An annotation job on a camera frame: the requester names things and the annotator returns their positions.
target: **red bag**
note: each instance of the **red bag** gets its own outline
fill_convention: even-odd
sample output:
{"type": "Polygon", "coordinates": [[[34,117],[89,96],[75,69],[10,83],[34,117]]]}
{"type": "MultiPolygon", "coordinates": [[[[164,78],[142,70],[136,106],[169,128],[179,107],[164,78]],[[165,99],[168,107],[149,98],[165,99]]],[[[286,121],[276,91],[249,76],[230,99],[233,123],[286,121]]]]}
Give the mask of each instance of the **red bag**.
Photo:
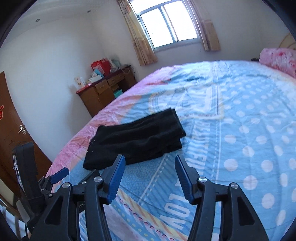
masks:
{"type": "Polygon", "coordinates": [[[111,64],[107,59],[101,59],[99,61],[95,61],[91,64],[93,70],[97,69],[100,71],[104,76],[108,75],[111,70],[111,64]]]}

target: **window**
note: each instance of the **window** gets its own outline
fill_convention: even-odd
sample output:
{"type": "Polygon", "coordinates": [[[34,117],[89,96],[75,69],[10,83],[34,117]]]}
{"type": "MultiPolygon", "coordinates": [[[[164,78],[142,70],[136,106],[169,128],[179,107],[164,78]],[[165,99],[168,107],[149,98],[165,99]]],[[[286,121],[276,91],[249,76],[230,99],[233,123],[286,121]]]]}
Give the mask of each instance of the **window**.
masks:
{"type": "Polygon", "coordinates": [[[199,39],[183,0],[130,0],[130,3],[155,50],[199,39]]]}

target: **bed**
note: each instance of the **bed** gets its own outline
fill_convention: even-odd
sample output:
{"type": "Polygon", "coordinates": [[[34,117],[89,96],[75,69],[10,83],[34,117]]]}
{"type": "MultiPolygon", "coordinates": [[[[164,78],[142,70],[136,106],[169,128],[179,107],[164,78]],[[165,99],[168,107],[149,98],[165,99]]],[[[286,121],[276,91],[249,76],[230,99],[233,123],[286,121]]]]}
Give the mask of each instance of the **bed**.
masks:
{"type": "MultiPolygon", "coordinates": [[[[105,206],[113,240],[187,240],[196,206],[184,198],[174,159],[212,182],[238,183],[272,241],[296,216],[296,79],[247,61],[165,67],[150,74],[100,111],[63,148],[48,171],[70,170],[63,182],[78,184],[99,125],[128,123],[175,108],[187,136],[183,148],[126,166],[116,199],[105,206]]],[[[218,241],[221,204],[216,203],[212,241],[218,241]]],[[[80,214],[87,240],[85,213],[80,214]]]]}

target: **curtain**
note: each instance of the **curtain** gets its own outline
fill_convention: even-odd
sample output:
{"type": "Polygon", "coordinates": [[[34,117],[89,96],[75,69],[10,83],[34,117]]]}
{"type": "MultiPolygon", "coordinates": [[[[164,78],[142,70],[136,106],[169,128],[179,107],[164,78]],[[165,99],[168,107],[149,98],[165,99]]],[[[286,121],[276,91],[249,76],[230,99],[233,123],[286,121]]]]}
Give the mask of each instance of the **curtain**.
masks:
{"type": "Polygon", "coordinates": [[[184,3],[193,18],[205,50],[221,50],[216,30],[208,11],[203,6],[202,0],[184,0],[184,3]]]}
{"type": "Polygon", "coordinates": [[[157,62],[157,57],[128,0],[117,0],[131,34],[133,47],[141,66],[157,62]]]}

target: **black folded cloth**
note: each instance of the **black folded cloth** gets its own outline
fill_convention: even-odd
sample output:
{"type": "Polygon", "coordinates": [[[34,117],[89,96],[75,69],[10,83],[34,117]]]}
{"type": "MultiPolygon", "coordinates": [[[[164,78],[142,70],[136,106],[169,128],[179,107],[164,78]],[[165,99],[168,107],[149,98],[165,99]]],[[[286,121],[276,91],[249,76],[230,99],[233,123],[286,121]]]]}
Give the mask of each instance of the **black folded cloth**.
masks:
{"type": "Polygon", "coordinates": [[[175,109],[167,109],[131,123],[99,126],[91,140],[83,167],[87,170],[112,166],[118,154],[126,164],[151,160],[182,148],[186,133],[175,109]]]}

